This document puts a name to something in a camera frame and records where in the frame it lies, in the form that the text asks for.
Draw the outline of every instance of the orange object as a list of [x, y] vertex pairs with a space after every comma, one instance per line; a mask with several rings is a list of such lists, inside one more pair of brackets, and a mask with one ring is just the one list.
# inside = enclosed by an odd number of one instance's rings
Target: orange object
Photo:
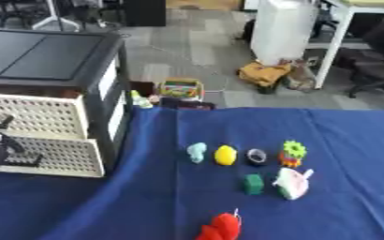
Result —
[[298, 158], [285, 158], [284, 157], [284, 151], [281, 151], [279, 153], [279, 161], [281, 162], [281, 165], [289, 168], [297, 168], [298, 166], [302, 165], [302, 160]]
[[197, 240], [236, 240], [241, 222], [232, 214], [224, 213], [213, 218], [210, 226], [203, 225]]

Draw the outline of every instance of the teal toy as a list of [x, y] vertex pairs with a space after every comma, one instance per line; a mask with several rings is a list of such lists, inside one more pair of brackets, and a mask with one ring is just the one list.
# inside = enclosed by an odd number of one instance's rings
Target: teal toy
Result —
[[244, 178], [244, 191], [248, 195], [259, 195], [263, 190], [263, 180], [259, 174], [248, 174]]
[[203, 161], [203, 154], [207, 151], [207, 144], [198, 142], [187, 147], [187, 154], [195, 163]]

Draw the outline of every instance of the green gear toy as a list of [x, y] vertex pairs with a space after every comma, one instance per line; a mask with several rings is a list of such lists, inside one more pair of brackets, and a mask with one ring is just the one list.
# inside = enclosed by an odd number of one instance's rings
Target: green gear toy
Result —
[[295, 141], [285, 141], [284, 142], [284, 152], [292, 158], [301, 159], [307, 154], [305, 146], [300, 142]]

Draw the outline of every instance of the red plush toy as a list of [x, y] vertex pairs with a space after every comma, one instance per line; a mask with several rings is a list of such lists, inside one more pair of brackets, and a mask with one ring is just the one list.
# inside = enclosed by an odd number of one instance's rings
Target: red plush toy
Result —
[[210, 226], [203, 225], [197, 240], [236, 240], [242, 222], [236, 213], [220, 214], [213, 218]]

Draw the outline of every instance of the green object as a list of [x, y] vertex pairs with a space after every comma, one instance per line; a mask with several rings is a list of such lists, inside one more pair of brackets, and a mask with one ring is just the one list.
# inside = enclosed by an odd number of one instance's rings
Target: green object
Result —
[[292, 158], [304, 158], [307, 154], [305, 146], [295, 141], [285, 141], [284, 152]]
[[259, 174], [248, 174], [244, 179], [244, 191], [248, 195], [259, 195], [263, 190], [263, 180]]

